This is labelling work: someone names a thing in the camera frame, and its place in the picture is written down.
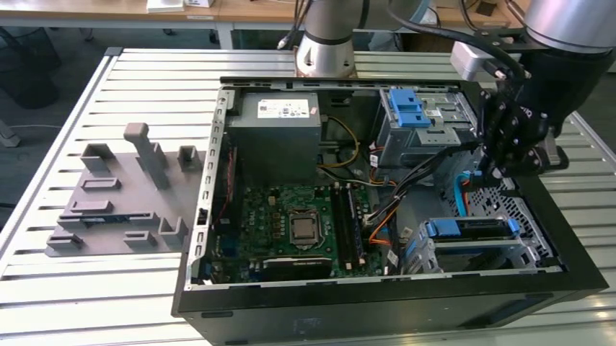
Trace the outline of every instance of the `green circuit board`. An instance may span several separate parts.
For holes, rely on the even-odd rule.
[[[367,191],[353,188],[355,210],[361,216],[370,212]],[[318,220],[318,243],[309,247],[293,244],[291,219],[307,216]],[[366,253],[366,264],[353,270],[339,266],[335,241],[334,215],[329,186],[293,186],[246,188],[242,207],[242,231],[238,239],[223,239],[223,247],[235,247],[226,261],[226,274],[231,282],[253,282],[247,266],[261,259],[293,257],[326,257],[333,260],[333,278],[354,278],[381,274],[381,253]]]

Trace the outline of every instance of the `floor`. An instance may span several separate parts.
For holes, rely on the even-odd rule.
[[[96,29],[95,39],[83,41],[77,29],[47,30],[63,61],[63,66],[53,72],[53,80],[60,90],[57,102],[41,110],[23,110],[0,91],[0,118],[13,125],[56,125],[61,126],[71,113],[81,90],[88,82],[107,47],[131,48],[218,48],[208,41],[207,30],[175,30],[168,36],[163,30],[114,30]],[[616,149],[613,132],[616,119],[616,74],[603,78],[580,113],[607,144]],[[0,147],[0,203],[17,203],[23,191],[39,168],[43,157],[56,137],[57,128],[15,128],[21,137],[19,148]],[[11,213],[9,208],[0,208],[0,228]]]

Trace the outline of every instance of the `slotted metal table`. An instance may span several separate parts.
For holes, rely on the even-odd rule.
[[[359,78],[458,78],[449,56],[437,53],[357,53],[357,69]],[[134,151],[122,139],[124,125],[147,122],[163,150],[187,144],[206,149],[219,77],[293,75],[293,55],[275,51],[124,49],[102,59],[0,233],[3,345],[208,344],[170,315],[179,253],[48,258],[45,240],[84,168],[79,154],[88,143]],[[557,142],[571,167],[542,181],[612,287],[500,329],[367,338],[349,345],[616,345],[615,155],[576,113]]]

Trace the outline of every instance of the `desk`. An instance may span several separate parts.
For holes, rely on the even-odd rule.
[[[150,139],[163,150],[179,145],[207,149],[220,76],[293,76],[293,61],[291,52],[271,50],[126,49],[103,58],[0,233],[3,346],[208,345],[170,315],[180,253],[49,258],[43,250],[81,175],[85,145],[107,143],[115,152],[135,151],[122,138],[123,128],[147,122]],[[446,54],[362,52],[355,61],[359,78],[460,78]],[[572,162],[542,181],[611,288],[500,329],[397,335],[345,345],[615,344],[615,156],[576,113],[556,141]]]
[[[214,29],[222,49],[232,49],[234,30],[289,30],[294,5],[274,0],[216,0],[210,8],[186,6],[183,12],[146,12],[147,0],[1,0],[0,25],[23,27],[107,27]],[[438,8],[442,26],[468,31],[460,10]],[[470,11],[476,25],[508,25],[497,9],[492,17]]]

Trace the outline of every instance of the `motherboard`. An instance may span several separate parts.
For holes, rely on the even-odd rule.
[[[381,252],[362,244],[369,212],[363,186],[246,188],[240,231],[219,240],[223,281],[379,275]]]

